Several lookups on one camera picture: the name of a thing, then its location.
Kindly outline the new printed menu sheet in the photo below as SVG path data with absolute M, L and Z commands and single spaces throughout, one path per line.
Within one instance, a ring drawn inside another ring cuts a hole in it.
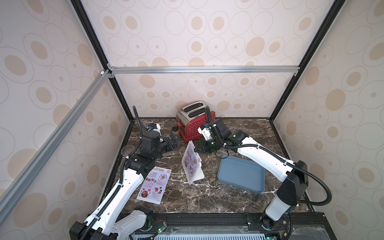
M 192 141 L 189 141 L 187 144 L 187 148 L 182 158 L 182 165 L 189 181 L 192 181 L 201 169 L 201 158 L 199 154 L 195 152 L 195 145 Z

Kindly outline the clear acrylic menu holder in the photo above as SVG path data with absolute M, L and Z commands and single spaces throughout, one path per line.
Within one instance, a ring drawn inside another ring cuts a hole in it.
M 182 166 L 189 185 L 205 178 L 202 170 L 202 160 L 199 154 L 195 152 L 195 145 L 192 141 L 189 141 L 187 144 L 182 158 Z

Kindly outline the old printed menu sheet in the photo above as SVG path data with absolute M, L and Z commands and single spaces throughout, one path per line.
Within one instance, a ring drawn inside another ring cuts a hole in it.
M 166 190 L 172 170 L 155 167 L 144 179 L 137 200 L 159 205 Z

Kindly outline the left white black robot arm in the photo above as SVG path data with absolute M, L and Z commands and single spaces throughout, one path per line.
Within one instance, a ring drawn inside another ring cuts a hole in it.
M 115 186 L 84 222 L 71 226 L 70 239 L 124 240 L 144 227 L 152 214 L 147 208 L 138 207 L 121 220 L 118 217 L 131 195 L 154 169 L 156 161 L 179 146 L 180 139 L 174 135 L 164 137 L 155 130 L 143 133 L 138 145 L 126 157 Z

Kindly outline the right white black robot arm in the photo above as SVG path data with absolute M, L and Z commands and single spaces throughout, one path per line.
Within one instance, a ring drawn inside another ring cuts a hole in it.
M 331 202 L 330 188 L 320 178 L 310 173 L 303 161 L 294 162 L 286 159 L 264 147 L 241 130 L 231 132 L 221 119 L 201 125 L 198 132 L 204 139 L 196 147 L 197 153 L 215 153 L 220 149 L 232 150 L 256 162 L 282 183 L 276 196 L 262 214 L 261 222 L 265 228 L 274 228 L 282 216 L 288 214 L 298 204 L 325 206 Z M 325 200 L 311 202 L 302 199 L 309 185 L 309 179 L 315 180 L 322 186 L 326 192 Z

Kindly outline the clear drinking glass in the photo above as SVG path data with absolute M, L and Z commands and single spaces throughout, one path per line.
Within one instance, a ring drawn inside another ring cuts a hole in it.
M 124 147 L 122 147 L 121 149 L 121 155 L 123 158 L 126 158 L 128 157 L 133 151 L 134 151 L 135 147 L 133 145 L 126 145 Z

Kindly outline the red and chrome toaster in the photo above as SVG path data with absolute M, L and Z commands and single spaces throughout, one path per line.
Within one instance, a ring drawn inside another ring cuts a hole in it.
M 198 132 L 207 123 L 206 103 L 199 101 L 181 108 L 177 112 L 177 127 L 185 142 L 193 141 L 202 135 Z

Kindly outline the blue-grey plastic tray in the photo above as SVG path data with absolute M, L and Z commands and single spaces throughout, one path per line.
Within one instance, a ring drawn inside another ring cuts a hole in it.
M 218 180 L 241 190 L 253 193 L 265 191 L 265 169 L 254 161 L 223 155 Z

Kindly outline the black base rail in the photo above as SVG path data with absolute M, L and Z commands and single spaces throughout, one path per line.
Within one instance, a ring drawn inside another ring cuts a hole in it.
M 273 230 L 262 227 L 261 214 L 153 214 L 152 228 L 137 230 L 129 237 L 138 240 L 154 235 L 157 240 L 334 240 L 324 213 L 284 215 Z

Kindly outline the horizontal aluminium frame bar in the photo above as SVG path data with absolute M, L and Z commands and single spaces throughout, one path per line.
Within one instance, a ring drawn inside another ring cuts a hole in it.
M 103 74 L 250 74 L 250 73 L 293 73 L 299 66 L 211 66 L 211 67 L 110 67 Z

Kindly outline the slanted aluminium frame bar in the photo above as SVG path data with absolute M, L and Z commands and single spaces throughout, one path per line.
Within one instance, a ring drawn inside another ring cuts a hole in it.
M 22 196 L 36 179 L 37 175 L 51 158 L 59 144 L 63 141 L 110 75 L 111 70 L 104 70 L 98 75 L 87 91 L 81 96 L 59 126 L 52 132 L 42 147 L 36 152 L 30 162 L 10 185 L 10 188 L 5 192 L 1 199 L 1 225 L 4 224 L 5 220 L 9 217 Z

